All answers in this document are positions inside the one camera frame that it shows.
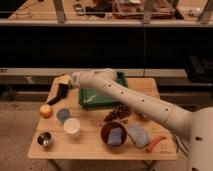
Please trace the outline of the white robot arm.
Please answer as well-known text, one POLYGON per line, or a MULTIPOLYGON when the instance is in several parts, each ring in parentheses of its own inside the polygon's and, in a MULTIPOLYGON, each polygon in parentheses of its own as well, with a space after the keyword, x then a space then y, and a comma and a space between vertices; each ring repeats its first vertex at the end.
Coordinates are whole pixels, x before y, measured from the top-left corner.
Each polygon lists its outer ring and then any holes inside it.
POLYGON ((58 81, 72 88, 95 89, 148 116, 189 142, 187 171, 213 171, 213 107, 191 112, 126 88, 116 78, 116 71, 106 68, 65 74, 58 81))

